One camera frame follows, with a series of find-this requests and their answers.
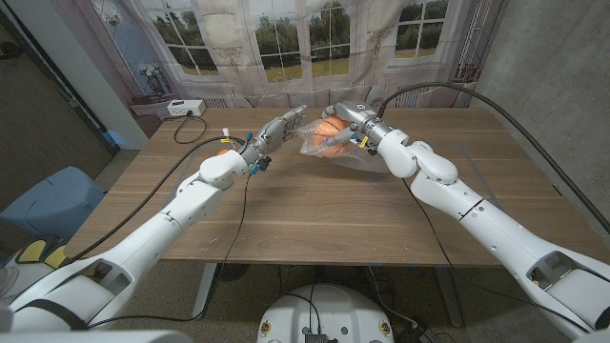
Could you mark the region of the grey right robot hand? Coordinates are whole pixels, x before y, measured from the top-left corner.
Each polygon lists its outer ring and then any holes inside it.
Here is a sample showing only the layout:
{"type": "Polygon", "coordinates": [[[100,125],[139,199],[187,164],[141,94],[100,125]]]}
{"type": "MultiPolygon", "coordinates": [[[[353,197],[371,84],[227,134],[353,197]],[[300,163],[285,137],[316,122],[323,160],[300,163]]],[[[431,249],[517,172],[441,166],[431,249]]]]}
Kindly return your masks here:
{"type": "Polygon", "coordinates": [[[335,103],[323,110],[322,118],[330,117],[345,121],[346,128],[330,138],[325,138],[323,141],[325,146],[347,143],[358,133],[367,137],[367,140],[362,140],[366,146],[375,147],[379,144],[381,136],[377,126],[380,124],[380,120],[377,118],[376,112],[367,105],[351,101],[335,103]]]}

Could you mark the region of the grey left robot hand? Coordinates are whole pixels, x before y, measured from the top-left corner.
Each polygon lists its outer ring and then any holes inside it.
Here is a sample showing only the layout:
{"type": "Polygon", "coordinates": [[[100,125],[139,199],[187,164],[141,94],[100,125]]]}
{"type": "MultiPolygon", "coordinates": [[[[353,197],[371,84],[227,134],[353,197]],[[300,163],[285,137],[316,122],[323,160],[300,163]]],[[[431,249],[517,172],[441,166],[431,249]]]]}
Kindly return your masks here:
{"type": "Polygon", "coordinates": [[[270,155],[294,137],[297,127],[302,124],[307,107],[291,109],[265,124],[239,151],[248,165],[270,155]]]}

